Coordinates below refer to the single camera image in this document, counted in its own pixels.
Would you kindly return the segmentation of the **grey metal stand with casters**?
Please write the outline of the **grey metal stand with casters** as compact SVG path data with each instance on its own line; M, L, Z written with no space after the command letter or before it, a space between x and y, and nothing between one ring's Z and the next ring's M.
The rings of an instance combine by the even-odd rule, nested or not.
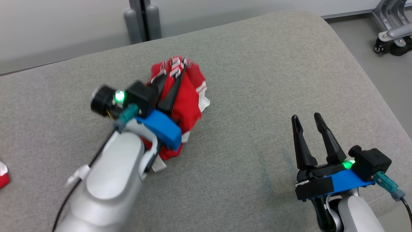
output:
M396 57L412 52L412 22L405 14L407 0L381 0L373 15L383 28L377 36L374 52Z

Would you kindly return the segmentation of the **red white-sleeved jersey shirt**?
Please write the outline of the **red white-sleeved jersey shirt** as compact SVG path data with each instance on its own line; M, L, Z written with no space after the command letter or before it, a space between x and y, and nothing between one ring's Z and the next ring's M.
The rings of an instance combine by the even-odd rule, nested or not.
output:
M166 168L165 160L180 155L183 144L188 142L191 130L200 120L203 110L210 105L210 101L205 97L207 85L199 65L191 59L181 56L172 56L151 67L150 84L165 80L164 86L159 88L160 100L166 99L172 85L177 83L179 74L182 74L183 77L171 109L171 118L181 129L181 143L176 151L165 146L159 150L159 155L153 164L155 172Z

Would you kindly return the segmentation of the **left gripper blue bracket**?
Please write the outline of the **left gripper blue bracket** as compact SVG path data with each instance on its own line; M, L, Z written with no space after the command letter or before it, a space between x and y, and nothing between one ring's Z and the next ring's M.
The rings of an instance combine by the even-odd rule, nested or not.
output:
M146 118L138 116L138 106L129 104L124 106L125 90L118 91L107 85L98 87L91 98L91 110L104 117L112 118L114 129L121 132L129 121L143 124L163 143L168 149L177 151L182 142L180 127L163 112L172 112L179 88L186 70L186 64L181 62L169 73L173 79L166 97L157 103L155 108ZM149 94L162 94L167 80L167 72L160 71L147 84Z

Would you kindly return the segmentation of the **grey partition post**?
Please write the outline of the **grey partition post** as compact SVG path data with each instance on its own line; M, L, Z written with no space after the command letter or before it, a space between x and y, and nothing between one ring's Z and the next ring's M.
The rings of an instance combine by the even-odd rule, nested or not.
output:
M162 38L159 7L151 0L128 0L130 9L123 14L130 44Z

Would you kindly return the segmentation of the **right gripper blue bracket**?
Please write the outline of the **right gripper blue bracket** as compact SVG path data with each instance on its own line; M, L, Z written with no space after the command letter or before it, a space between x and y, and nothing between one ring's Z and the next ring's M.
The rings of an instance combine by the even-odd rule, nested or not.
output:
M362 181L351 170L355 160L346 160L330 128L320 113L314 113L318 132L327 153L326 165L318 162L309 151L303 127L297 115L291 118L297 168L295 192L300 201L310 201L320 228L375 228L376 216L360 196L359 189L373 185Z

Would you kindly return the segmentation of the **red white-striped shorts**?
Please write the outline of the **red white-striped shorts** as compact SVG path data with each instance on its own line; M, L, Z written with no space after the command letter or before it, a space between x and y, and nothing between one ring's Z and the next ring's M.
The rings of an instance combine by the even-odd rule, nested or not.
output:
M0 161L0 189L9 184L8 167Z

